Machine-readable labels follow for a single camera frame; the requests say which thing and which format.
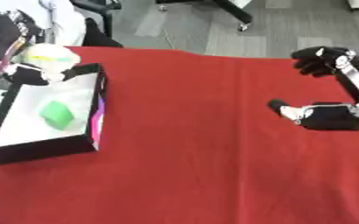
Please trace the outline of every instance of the person's leg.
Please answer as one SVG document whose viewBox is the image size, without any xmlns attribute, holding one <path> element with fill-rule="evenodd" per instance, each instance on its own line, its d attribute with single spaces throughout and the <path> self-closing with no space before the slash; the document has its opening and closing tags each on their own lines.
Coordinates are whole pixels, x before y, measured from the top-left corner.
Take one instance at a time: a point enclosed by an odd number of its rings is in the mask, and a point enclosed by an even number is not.
<svg viewBox="0 0 359 224">
<path fill-rule="evenodd" d="M 101 32 L 96 21 L 90 17 L 86 18 L 86 37 L 84 38 L 83 45 L 123 47 L 122 44 Z"/>
</svg>

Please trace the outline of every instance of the black box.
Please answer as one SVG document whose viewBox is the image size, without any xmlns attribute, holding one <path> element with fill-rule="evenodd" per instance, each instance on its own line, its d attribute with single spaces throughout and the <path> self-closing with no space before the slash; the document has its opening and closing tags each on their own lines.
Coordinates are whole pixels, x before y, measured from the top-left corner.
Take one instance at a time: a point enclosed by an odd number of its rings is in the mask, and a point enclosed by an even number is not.
<svg viewBox="0 0 359 224">
<path fill-rule="evenodd" d="M 51 86 L 11 85 L 0 104 L 0 165 L 98 151 L 106 75 L 99 64 L 76 66 L 77 76 Z M 39 109 L 61 101 L 75 119 L 65 130 L 48 125 Z"/>
</svg>

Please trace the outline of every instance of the robotic hand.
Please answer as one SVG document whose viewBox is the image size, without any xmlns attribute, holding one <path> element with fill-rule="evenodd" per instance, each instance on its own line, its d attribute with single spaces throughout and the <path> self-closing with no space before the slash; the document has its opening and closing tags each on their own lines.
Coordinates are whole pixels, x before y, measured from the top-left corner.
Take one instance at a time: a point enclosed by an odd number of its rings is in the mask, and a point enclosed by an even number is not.
<svg viewBox="0 0 359 224">
<path fill-rule="evenodd" d="M 355 100 L 356 105 L 341 102 L 317 102 L 301 108 L 280 100 L 269 102 L 280 116 L 310 130 L 359 130 L 359 55 L 340 47 L 311 47 L 294 52 L 294 67 L 301 74 L 322 77 L 334 74 Z"/>
</svg>

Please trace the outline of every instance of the red tablecloth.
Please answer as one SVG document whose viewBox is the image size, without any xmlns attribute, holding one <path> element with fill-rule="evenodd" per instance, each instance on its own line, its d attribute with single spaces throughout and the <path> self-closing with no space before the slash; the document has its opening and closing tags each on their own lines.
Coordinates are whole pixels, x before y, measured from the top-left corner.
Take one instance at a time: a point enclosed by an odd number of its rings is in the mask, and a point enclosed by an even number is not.
<svg viewBox="0 0 359 224">
<path fill-rule="evenodd" d="M 288 59 L 74 50 L 109 76 L 101 151 L 0 166 L 0 224 L 359 223 L 359 132 L 265 106 L 350 101 L 333 78 Z"/>
</svg>

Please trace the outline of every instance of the office chair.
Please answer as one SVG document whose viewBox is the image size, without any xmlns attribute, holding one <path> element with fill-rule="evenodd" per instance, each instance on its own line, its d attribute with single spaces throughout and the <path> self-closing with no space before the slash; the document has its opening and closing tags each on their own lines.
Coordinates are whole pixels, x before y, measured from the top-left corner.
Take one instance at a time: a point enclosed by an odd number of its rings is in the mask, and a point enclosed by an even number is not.
<svg viewBox="0 0 359 224">
<path fill-rule="evenodd" d="M 78 8 L 86 11 L 92 11 L 102 16 L 104 33 L 108 37 L 112 37 L 113 34 L 113 15 L 110 11 L 121 10 L 123 7 L 119 0 L 70 0 L 72 4 Z"/>
<path fill-rule="evenodd" d="M 196 1 L 201 2 L 204 0 L 155 0 L 156 4 L 174 4 L 174 3 L 186 3 L 186 2 L 196 2 Z M 250 14 L 245 12 L 243 9 L 237 7 L 229 0 L 212 0 L 212 1 L 241 22 L 238 25 L 238 31 L 244 32 L 248 29 L 252 20 Z M 159 10 L 167 11 L 167 8 L 164 5 L 161 5 L 159 7 Z"/>
</svg>

